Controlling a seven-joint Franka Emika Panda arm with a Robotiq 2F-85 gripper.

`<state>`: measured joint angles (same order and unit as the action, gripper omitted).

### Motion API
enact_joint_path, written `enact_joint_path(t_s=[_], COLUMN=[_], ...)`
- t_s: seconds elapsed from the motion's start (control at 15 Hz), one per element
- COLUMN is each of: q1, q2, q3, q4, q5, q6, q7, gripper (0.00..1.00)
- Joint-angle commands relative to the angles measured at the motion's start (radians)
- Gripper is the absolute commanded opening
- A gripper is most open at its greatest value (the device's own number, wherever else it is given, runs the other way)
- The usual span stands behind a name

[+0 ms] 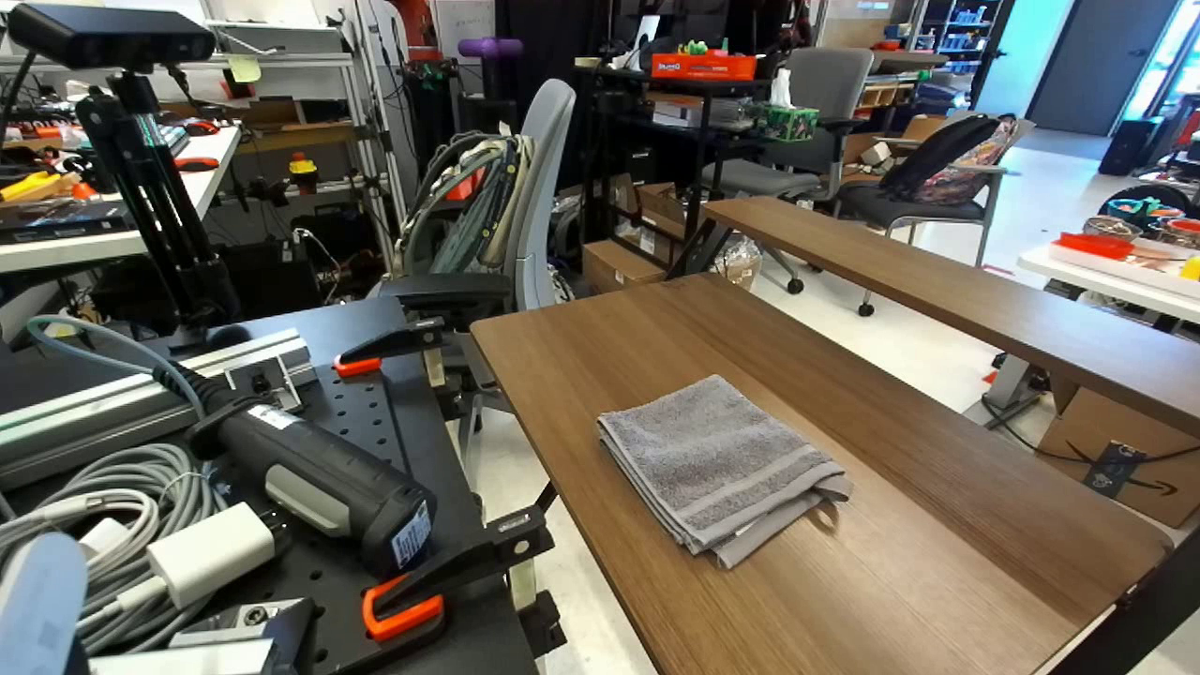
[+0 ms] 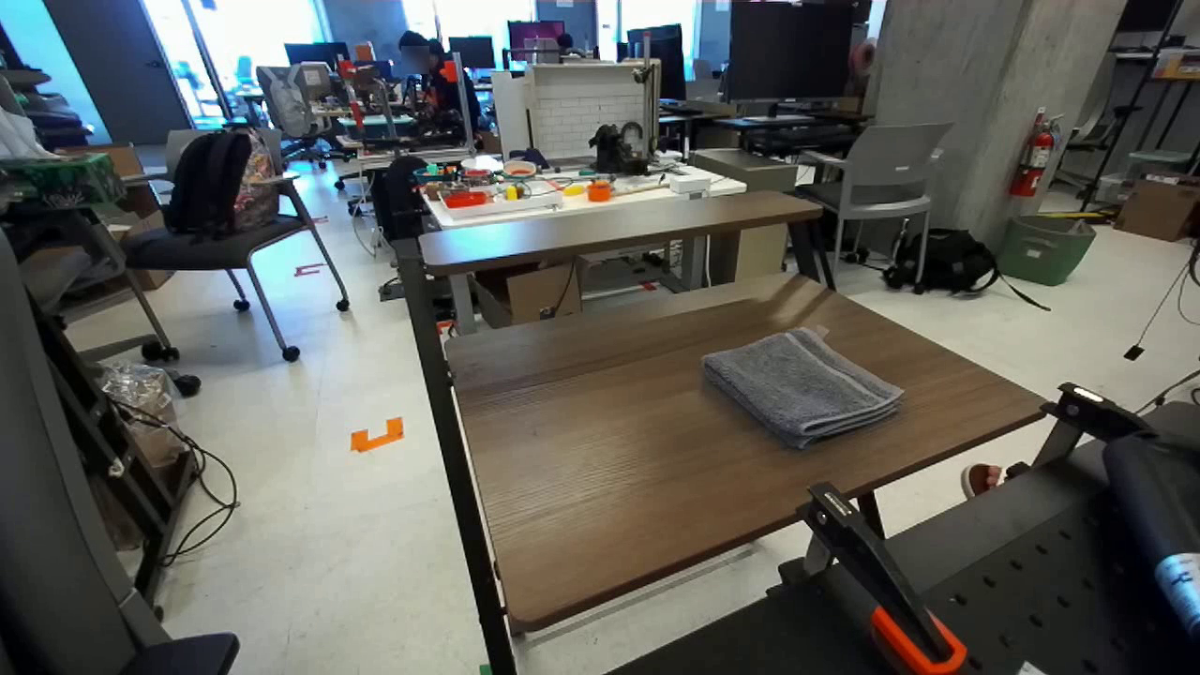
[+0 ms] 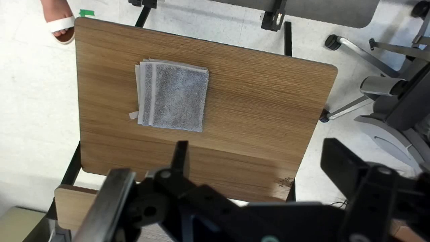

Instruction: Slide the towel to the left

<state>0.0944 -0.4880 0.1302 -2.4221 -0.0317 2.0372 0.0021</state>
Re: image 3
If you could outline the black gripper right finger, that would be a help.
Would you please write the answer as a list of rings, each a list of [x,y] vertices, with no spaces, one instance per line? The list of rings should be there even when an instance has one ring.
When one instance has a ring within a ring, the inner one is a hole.
[[[390,242],[391,221],[405,221],[426,242],[430,240],[430,174],[416,178],[395,169],[366,162],[338,138],[326,138],[324,173],[347,197],[340,237],[347,242]]]

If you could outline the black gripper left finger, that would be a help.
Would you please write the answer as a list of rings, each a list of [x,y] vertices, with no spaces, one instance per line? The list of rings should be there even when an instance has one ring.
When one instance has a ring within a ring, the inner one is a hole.
[[[112,169],[80,227],[76,242],[137,242],[159,224],[176,242],[248,242],[240,206],[189,178],[189,142],[178,141],[172,162],[141,182],[131,169]]]

